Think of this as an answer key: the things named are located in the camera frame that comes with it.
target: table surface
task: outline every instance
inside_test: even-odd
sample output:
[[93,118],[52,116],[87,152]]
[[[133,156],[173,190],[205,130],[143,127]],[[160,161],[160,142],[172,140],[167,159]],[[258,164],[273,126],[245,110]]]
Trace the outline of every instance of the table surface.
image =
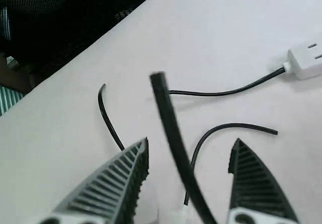
[[[147,136],[150,175],[160,206],[178,209],[184,188],[169,151],[149,82],[165,71],[172,90],[225,91],[266,75],[287,49],[322,32],[322,0],[148,0],[0,118],[0,216],[23,223],[50,211],[118,152],[98,108],[104,101],[125,146]],[[224,223],[240,137],[271,170],[302,223],[319,223],[322,206],[322,77],[280,76],[242,94],[173,96],[192,155],[210,128],[258,124],[278,136],[227,129],[201,149],[196,176]]]

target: black mesh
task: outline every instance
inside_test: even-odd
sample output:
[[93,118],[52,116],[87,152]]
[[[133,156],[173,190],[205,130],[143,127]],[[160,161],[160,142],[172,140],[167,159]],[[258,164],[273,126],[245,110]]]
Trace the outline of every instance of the black mesh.
[[48,77],[143,1],[0,0],[0,51]]

